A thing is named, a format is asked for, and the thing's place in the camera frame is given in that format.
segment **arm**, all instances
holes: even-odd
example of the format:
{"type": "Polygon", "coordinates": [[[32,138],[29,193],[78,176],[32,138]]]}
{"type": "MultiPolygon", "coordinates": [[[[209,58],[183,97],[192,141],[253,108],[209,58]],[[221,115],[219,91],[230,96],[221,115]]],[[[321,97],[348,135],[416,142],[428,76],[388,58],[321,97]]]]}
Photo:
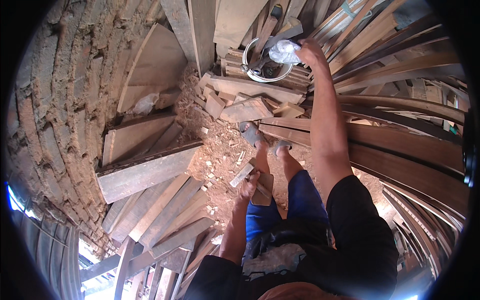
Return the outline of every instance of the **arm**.
{"type": "Polygon", "coordinates": [[[243,180],[240,193],[235,199],[232,218],[225,229],[222,244],[220,245],[219,256],[237,265],[241,264],[245,246],[247,245],[247,233],[245,229],[247,206],[255,193],[259,177],[260,172],[257,172],[251,176],[250,180],[243,180]]]}
{"type": "Polygon", "coordinates": [[[310,65],[315,84],[310,141],[313,167],[324,196],[343,178],[352,175],[348,159],[345,119],[336,99],[330,68],[320,45],[313,39],[301,40],[298,57],[310,65]]]}

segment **blue shorts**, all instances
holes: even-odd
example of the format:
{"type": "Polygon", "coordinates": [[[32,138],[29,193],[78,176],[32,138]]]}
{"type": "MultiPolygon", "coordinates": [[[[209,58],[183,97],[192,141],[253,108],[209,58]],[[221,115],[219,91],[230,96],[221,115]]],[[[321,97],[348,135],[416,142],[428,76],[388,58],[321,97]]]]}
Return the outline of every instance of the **blue shorts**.
{"type": "MultiPolygon", "coordinates": [[[[306,170],[299,171],[288,183],[287,218],[303,218],[328,224],[325,206],[306,170]]],[[[250,201],[246,219],[247,242],[271,230],[281,220],[273,198],[269,206],[253,205],[250,201]]]]}

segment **sawdust-covered floor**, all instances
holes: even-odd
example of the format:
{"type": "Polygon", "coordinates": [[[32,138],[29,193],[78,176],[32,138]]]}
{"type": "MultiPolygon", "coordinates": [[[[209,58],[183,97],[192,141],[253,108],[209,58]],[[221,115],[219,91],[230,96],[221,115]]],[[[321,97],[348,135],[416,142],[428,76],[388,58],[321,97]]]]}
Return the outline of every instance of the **sawdust-covered floor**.
{"type": "MultiPolygon", "coordinates": [[[[214,121],[212,117],[207,117],[194,109],[195,106],[200,106],[194,103],[189,96],[195,95],[193,88],[198,81],[196,70],[187,67],[179,84],[182,93],[174,107],[178,115],[177,122],[184,128],[179,141],[184,142],[196,138],[203,140],[204,146],[200,147],[193,156],[188,172],[198,180],[205,180],[206,184],[208,182],[213,184],[207,190],[207,194],[210,197],[207,205],[212,208],[218,207],[218,209],[213,215],[207,208],[204,208],[204,212],[205,215],[209,215],[210,218],[218,221],[216,228],[223,232],[230,220],[234,199],[237,195],[237,188],[230,186],[229,182],[243,167],[245,162],[255,156],[256,151],[246,140],[241,138],[237,124],[220,124],[214,121]],[[203,133],[201,131],[202,127],[207,128],[208,133],[203,133]],[[238,166],[236,163],[242,151],[246,151],[245,157],[242,164],[238,166]],[[210,173],[213,173],[215,177],[212,179],[208,178],[210,173]]],[[[265,137],[269,141],[270,146],[274,147],[277,139],[271,136],[265,137]]],[[[309,149],[294,145],[290,153],[298,161],[305,161],[303,167],[310,173],[316,188],[322,195],[316,180],[315,171],[313,170],[312,155],[309,149]]],[[[270,172],[275,178],[273,196],[278,205],[288,209],[287,181],[283,174],[281,162],[271,151],[268,154],[268,163],[270,172]]],[[[382,196],[382,184],[376,177],[360,170],[354,169],[354,174],[370,191],[379,215],[386,219],[387,222],[392,222],[395,212],[382,196]]]]}

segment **brick wall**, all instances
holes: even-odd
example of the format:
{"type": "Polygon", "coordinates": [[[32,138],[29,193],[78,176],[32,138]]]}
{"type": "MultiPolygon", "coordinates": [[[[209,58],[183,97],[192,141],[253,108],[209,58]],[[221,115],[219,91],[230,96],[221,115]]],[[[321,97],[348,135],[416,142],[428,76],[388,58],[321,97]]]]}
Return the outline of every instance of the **brick wall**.
{"type": "Polygon", "coordinates": [[[107,205],[95,178],[103,132],[154,22],[159,0],[59,0],[18,71],[8,113],[7,170],[39,218],[66,219],[101,259],[115,247],[101,228],[107,205]]]}

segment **hand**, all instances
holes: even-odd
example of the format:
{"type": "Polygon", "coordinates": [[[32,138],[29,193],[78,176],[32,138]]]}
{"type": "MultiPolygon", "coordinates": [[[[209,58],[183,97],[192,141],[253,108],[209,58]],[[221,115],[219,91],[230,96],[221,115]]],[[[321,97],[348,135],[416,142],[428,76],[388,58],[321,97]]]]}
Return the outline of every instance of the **hand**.
{"type": "Polygon", "coordinates": [[[313,38],[306,38],[299,40],[302,45],[301,49],[295,51],[295,54],[300,60],[309,65],[310,67],[319,66],[321,62],[326,63],[325,55],[322,51],[322,47],[313,38]]]}
{"type": "Polygon", "coordinates": [[[239,196],[241,196],[242,199],[248,199],[249,201],[252,199],[253,194],[257,189],[257,180],[259,177],[260,177],[260,172],[256,171],[252,175],[250,175],[250,178],[248,178],[247,176],[243,180],[240,188],[240,193],[239,193],[239,196]]]}

